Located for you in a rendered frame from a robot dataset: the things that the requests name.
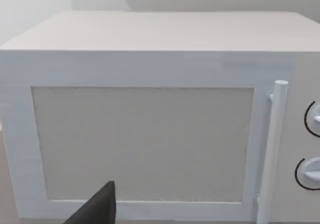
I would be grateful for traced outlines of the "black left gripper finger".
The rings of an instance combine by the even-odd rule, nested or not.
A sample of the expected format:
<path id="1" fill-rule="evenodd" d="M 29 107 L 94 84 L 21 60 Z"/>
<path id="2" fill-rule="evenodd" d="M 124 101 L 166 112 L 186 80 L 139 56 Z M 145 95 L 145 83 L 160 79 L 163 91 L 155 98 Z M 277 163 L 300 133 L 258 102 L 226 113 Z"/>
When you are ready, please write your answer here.
<path id="1" fill-rule="evenodd" d="M 115 224 L 115 187 L 114 181 L 107 182 L 62 224 Z"/>

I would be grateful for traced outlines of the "pale microwave door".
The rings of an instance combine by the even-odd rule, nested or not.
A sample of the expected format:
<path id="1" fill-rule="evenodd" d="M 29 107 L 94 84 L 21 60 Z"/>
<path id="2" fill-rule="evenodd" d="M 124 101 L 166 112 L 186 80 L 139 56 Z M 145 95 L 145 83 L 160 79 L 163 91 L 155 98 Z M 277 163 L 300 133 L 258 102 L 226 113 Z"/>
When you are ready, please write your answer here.
<path id="1" fill-rule="evenodd" d="M 254 220 L 267 93 L 293 57 L 0 50 L 18 216 L 67 218 L 115 179 L 121 220 Z"/>

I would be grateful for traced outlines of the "pale microwave oven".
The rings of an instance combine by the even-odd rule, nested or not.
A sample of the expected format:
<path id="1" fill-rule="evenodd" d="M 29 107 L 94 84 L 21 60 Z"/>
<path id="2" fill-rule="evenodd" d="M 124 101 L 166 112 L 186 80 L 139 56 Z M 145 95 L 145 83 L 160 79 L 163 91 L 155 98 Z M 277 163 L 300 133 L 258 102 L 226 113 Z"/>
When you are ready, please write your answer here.
<path id="1" fill-rule="evenodd" d="M 14 37 L 0 46 L 0 50 L 292 53 L 292 72 L 285 80 L 289 86 L 269 222 L 320 224 L 320 191 L 304 190 L 294 178 L 295 167 L 302 158 L 320 157 L 320 138 L 309 134 L 303 123 L 308 105 L 312 101 L 320 102 L 320 24 L 288 12 L 72 11 L 57 14 Z M 269 96 L 273 90 L 274 86 L 266 95 L 270 112 L 272 101 Z M 241 222 L 256 223 L 270 112 L 266 139 L 260 152 L 255 217 L 252 221 Z"/>

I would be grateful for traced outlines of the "pale microwave knob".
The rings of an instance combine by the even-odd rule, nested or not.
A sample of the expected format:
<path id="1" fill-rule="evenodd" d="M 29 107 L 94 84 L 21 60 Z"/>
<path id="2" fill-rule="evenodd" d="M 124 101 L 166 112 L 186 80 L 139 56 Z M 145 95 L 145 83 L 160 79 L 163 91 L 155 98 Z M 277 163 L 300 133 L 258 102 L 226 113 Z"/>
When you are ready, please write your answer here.
<path id="1" fill-rule="evenodd" d="M 320 102 L 312 101 L 303 117 L 304 127 L 309 134 L 320 138 Z"/>
<path id="2" fill-rule="evenodd" d="M 308 181 L 311 181 L 314 187 L 306 186 L 299 179 L 299 174 Z M 308 191 L 320 191 L 320 157 L 310 159 L 302 158 L 295 167 L 294 179 L 299 187 Z"/>

